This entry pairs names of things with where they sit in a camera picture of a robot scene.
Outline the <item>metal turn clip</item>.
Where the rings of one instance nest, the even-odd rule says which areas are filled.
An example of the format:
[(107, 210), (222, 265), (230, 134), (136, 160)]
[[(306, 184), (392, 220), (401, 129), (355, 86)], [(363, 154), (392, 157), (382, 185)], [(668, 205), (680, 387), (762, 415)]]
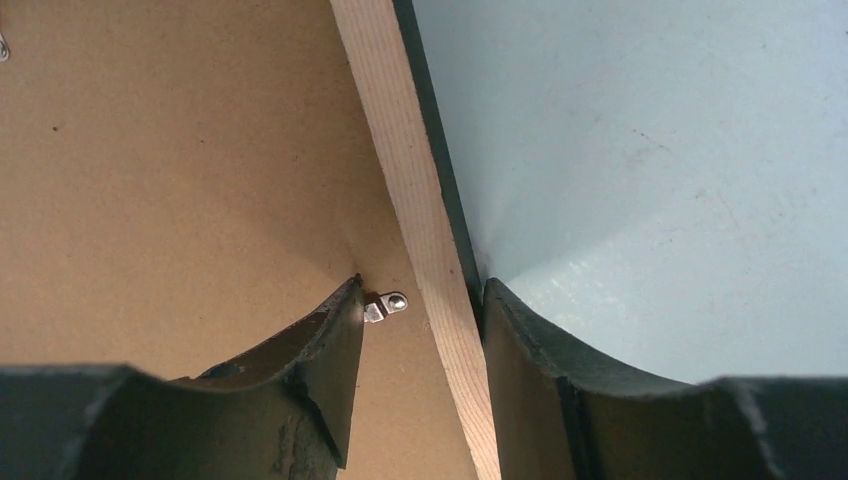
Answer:
[(3, 34), (0, 34), (0, 62), (6, 62), (10, 57), (10, 48)]
[(365, 323), (379, 323), (387, 317), (402, 312), (409, 306), (409, 300), (402, 292), (384, 294), (374, 292), (365, 295), (363, 320)]

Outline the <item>brown backing board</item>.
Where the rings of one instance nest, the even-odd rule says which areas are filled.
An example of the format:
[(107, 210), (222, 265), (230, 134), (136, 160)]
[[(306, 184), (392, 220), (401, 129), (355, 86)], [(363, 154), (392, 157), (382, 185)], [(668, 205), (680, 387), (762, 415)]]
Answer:
[(196, 376), (344, 280), (367, 327), (344, 479), (472, 479), (331, 5), (5, 1), (1, 360)]

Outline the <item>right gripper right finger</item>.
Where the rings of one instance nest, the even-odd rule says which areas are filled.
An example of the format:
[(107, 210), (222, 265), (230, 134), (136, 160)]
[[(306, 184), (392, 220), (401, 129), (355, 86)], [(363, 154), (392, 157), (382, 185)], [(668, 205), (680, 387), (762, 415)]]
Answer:
[(506, 479), (843, 479), (847, 381), (689, 385), (625, 364), (486, 283), (483, 346)]

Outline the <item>wooden picture frame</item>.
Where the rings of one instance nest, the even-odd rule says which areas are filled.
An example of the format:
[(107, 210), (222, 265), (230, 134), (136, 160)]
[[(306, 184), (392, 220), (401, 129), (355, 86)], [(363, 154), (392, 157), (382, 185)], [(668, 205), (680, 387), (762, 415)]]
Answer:
[(471, 460), (498, 479), (481, 284), (414, 6), (331, 6)]

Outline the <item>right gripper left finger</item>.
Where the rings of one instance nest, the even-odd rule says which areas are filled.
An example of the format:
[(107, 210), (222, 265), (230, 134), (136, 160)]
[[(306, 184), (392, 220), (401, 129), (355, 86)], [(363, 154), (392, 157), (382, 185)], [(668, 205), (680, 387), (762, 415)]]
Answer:
[(5, 365), (5, 479), (333, 479), (348, 462), (360, 276), (197, 377), (127, 364)]

